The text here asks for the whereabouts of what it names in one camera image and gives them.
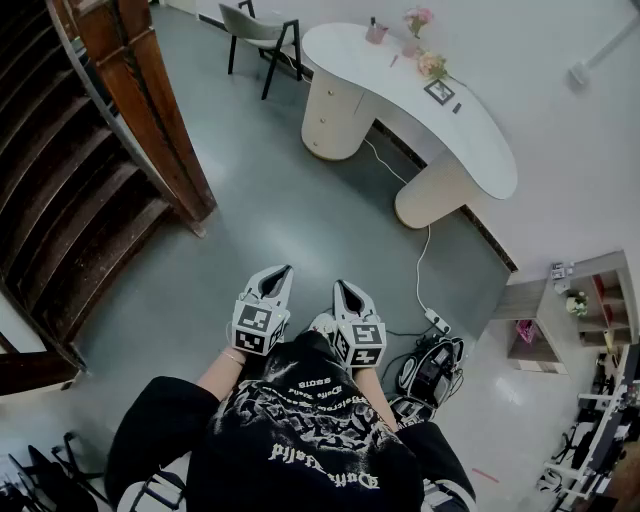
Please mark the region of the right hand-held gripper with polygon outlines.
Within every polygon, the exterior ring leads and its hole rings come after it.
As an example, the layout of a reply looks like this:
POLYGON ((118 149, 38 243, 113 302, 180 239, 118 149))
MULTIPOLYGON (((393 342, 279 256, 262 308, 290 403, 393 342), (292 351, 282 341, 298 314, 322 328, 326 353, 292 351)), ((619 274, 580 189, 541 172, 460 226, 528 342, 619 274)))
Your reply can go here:
POLYGON ((334 356, 343 367, 377 367, 387 348, 385 324, 373 299, 357 285, 337 280, 333 287, 334 356))

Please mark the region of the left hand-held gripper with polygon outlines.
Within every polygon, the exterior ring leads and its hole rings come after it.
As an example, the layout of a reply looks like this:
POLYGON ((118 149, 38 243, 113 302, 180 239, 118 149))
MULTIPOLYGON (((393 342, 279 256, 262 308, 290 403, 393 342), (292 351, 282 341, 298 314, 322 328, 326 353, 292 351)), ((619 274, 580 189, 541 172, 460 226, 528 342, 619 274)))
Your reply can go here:
POLYGON ((267 356, 283 340, 290 318, 286 307, 293 277, 291 265, 286 265, 282 273, 281 267, 276 265, 257 272, 249 279, 234 307, 231 345, 235 349, 267 356))

